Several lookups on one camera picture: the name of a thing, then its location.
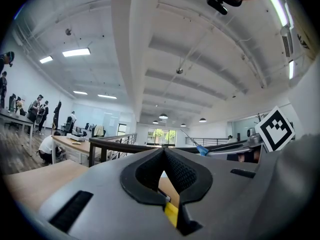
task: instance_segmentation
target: tree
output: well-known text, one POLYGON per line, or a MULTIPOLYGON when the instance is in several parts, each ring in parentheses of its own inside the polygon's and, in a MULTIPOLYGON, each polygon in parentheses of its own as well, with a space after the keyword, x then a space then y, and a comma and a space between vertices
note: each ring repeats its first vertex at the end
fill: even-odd
POLYGON ((153 137, 162 137, 164 135, 164 131, 161 129, 154 129, 153 137))
POLYGON ((165 136, 166 141, 173 141, 176 137, 176 131, 175 130, 170 130, 165 136))

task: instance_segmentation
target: black rubber pad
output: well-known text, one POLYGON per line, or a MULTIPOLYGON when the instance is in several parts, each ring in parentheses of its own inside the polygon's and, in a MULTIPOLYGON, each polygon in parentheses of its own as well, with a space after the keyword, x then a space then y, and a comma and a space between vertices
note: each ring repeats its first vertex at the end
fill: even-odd
POLYGON ((63 232, 67 232, 86 207, 94 194, 78 191, 50 220, 50 223, 63 232))

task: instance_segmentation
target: window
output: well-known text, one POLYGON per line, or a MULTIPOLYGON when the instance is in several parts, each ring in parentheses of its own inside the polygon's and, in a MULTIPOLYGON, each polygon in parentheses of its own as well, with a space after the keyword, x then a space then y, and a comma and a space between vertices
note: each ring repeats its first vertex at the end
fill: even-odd
POLYGON ((126 129, 127 129, 127 125, 126 124, 119 123, 118 131, 117 131, 116 135, 117 136, 126 135, 126 129))
POLYGON ((161 148, 176 146, 176 131, 168 129, 148 129, 147 146, 161 148))

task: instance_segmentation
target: table leg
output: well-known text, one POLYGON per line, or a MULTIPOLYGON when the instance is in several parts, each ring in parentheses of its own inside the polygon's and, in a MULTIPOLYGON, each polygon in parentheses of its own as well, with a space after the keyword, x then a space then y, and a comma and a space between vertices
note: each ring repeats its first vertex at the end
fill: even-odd
POLYGON ((53 140, 52 141, 52 164, 53 165, 56 163, 56 147, 57 147, 57 144, 53 140))
POLYGON ((21 130, 21 136, 20 136, 20 140, 21 140, 21 146, 24 145, 24 138, 25 138, 25 124, 22 124, 22 130, 21 130))
POLYGON ((32 157, 32 133, 34 130, 34 126, 30 126, 30 139, 29 139, 29 156, 32 157))

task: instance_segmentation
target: white shirt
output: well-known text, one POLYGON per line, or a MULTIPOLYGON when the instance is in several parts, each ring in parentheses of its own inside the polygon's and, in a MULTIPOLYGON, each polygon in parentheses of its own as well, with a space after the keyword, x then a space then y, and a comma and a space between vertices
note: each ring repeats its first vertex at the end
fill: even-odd
POLYGON ((39 150, 41 150, 43 153, 51 154, 52 153, 52 146, 53 146, 53 140, 50 135, 42 141, 42 143, 39 147, 39 150))
POLYGON ((77 118, 76 118, 76 116, 75 116, 75 114, 70 114, 70 117, 72 118, 71 119, 71 123, 74 123, 76 120, 77 120, 77 118))

